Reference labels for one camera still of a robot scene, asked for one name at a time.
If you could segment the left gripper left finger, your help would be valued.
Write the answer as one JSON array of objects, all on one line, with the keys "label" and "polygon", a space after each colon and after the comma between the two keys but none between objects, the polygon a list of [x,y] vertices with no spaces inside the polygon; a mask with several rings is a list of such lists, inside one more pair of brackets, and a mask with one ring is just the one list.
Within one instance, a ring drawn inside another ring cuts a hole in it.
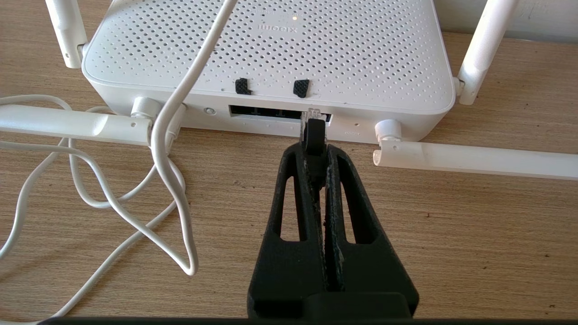
[{"label": "left gripper left finger", "polygon": [[[294,180],[299,241],[281,238],[286,183]],[[247,292],[253,319],[300,319],[303,301],[326,289],[319,188],[312,185],[303,148],[281,157],[266,230]]]}]

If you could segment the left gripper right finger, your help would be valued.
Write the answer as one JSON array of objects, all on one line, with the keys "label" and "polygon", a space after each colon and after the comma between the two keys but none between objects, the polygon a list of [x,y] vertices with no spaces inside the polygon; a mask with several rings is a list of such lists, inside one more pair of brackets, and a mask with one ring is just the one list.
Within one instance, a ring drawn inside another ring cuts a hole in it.
[{"label": "left gripper right finger", "polygon": [[327,148],[325,261],[338,314],[409,318],[419,294],[384,232],[352,160]]}]

